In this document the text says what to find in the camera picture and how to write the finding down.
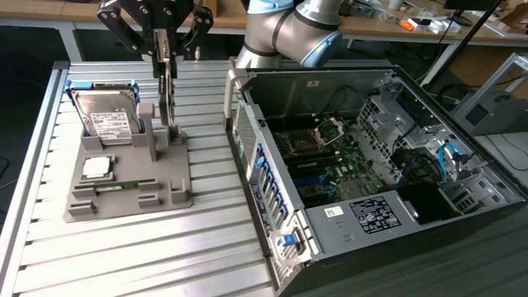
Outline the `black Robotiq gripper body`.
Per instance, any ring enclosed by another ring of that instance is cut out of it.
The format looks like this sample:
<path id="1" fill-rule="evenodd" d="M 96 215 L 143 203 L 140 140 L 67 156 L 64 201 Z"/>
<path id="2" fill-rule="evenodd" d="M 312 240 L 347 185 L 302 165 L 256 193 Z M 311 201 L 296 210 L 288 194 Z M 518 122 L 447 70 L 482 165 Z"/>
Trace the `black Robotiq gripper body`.
<path id="1" fill-rule="evenodd" d="M 118 2 L 135 22 L 144 28 L 176 30 L 192 13 L 192 0 L 123 0 Z"/>

